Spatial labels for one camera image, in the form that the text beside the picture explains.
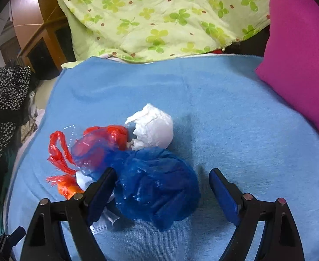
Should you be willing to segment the small red plastic bag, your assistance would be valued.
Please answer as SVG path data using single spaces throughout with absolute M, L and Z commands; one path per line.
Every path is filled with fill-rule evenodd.
M 78 170 L 88 175 L 105 169 L 103 160 L 114 151 L 125 151 L 128 130 L 122 125 L 93 126 L 68 147 L 65 134 L 55 131 L 50 134 L 48 161 L 66 174 L 74 175 Z

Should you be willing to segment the white plastic bag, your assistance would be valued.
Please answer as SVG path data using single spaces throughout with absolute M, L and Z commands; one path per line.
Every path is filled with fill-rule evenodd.
M 132 150 L 148 147 L 166 149 L 174 138 L 172 117 L 150 103 L 129 116 L 125 121 L 125 126 L 134 128 L 133 137 L 128 143 Z

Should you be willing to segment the green garment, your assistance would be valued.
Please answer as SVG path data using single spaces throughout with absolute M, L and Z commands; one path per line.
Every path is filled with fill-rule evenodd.
M 12 147 L 7 147 L 3 152 L 0 161 L 0 236 L 5 232 L 3 225 L 3 207 L 9 189 L 16 156 L 17 151 Z

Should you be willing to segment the black white floral garment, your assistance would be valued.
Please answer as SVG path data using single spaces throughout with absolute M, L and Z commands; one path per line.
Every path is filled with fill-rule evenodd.
M 0 67 L 0 160 L 25 118 L 25 101 L 31 92 L 32 71 L 15 65 Z

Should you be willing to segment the blue towel blanket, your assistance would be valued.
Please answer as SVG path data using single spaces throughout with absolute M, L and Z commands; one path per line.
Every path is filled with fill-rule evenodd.
M 261 58 L 244 55 L 124 64 L 90 58 L 63 71 L 9 192 L 8 232 L 27 228 L 38 202 L 61 200 L 48 176 L 50 134 L 70 125 L 123 124 L 152 104 L 174 121 L 170 150 L 197 172 L 201 199 L 189 218 L 160 232 L 150 222 L 119 220 L 96 239 L 108 260 L 218 260 L 234 232 L 212 193 L 219 168 L 259 200 L 287 200 L 306 260 L 319 259 L 319 133 L 255 74 Z

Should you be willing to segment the beige patterned cloth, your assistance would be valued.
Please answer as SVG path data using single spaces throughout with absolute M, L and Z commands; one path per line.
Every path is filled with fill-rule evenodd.
M 37 130 L 38 125 L 36 118 L 30 118 L 24 125 L 21 126 L 21 143 L 25 143 L 27 139 Z

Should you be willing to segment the pink cloth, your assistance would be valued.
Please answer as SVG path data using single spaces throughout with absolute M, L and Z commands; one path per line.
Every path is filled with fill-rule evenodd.
M 45 111 L 44 109 L 36 109 L 36 112 L 37 112 L 36 123 L 37 123 L 37 125 L 38 125 L 38 127 L 39 127 L 39 125 L 41 124 L 41 120 L 42 120 L 42 118 L 43 118 L 43 116 L 44 116 L 44 114 L 45 114 L 46 111 Z M 19 148 L 19 150 L 18 150 L 18 152 L 17 152 L 17 156 L 16 156 L 16 158 L 15 158 L 15 164 L 14 164 L 15 166 L 18 165 L 18 163 L 19 163 L 19 161 L 20 161 L 20 159 L 21 159 L 21 157 L 22 157 L 22 155 L 23 155 L 25 149 L 28 147 L 28 145 L 29 145 L 30 141 L 33 139 L 35 133 L 36 133 L 36 131 L 35 131 L 35 132 L 27 139 L 27 141 L 26 141 L 25 143 L 23 143 L 23 144 L 21 145 L 21 147 Z

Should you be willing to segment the blue plastic bag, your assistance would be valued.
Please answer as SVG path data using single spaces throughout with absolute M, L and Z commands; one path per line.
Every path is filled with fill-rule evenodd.
M 174 222 L 186 219 L 197 209 L 201 194 L 193 168 L 167 149 L 148 147 L 114 151 L 103 160 L 105 169 L 117 174 L 116 207 L 128 219 L 151 222 L 167 231 Z M 86 176 L 94 181 L 103 172 Z

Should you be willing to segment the orange plastic bag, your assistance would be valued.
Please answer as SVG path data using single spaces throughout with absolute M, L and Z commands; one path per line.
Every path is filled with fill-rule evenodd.
M 84 190 L 78 186 L 76 178 L 69 174 L 47 177 L 46 182 L 57 186 L 58 193 L 66 200 L 70 200 L 77 193 L 84 193 Z

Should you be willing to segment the wooden bedside cabinet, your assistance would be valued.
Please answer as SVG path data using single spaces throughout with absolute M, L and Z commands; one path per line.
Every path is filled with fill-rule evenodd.
M 10 0 L 12 21 L 25 65 L 42 77 L 56 77 L 74 60 L 71 31 L 57 0 Z

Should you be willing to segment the magenta pillow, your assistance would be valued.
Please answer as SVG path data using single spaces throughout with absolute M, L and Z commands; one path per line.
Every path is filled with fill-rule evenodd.
M 270 0 L 270 36 L 256 74 L 319 131 L 319 5 Z

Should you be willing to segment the green clover quilt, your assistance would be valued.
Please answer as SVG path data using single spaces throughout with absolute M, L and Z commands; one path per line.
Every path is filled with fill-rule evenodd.
M 57 0 L 76 60 L 144 63 L 221 50 L 270 24 L 269 0 Z

